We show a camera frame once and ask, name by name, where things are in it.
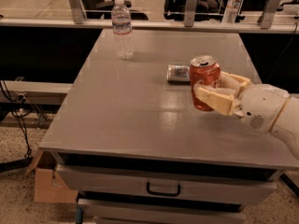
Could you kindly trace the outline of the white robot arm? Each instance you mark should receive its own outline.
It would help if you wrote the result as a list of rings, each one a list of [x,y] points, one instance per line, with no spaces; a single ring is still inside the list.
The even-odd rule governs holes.
[[[299,159],[299,98],[269,85],[253,84],[249,78],[221,72],[220,86],[197,81],[195,97],[224,116],[236,115],[256,133],[281,140]]]

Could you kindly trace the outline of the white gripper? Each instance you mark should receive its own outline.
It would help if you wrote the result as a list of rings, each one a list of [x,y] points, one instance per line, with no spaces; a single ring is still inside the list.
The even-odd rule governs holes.
[[[270,131],[278,113],[290,98],[283,89],[268,84],[252,85],[247,77],[223,71],[218,88],[196,83],[193,91],[198,100],[224,116],[232,116],[241,107],[241,122],[257,133]]]

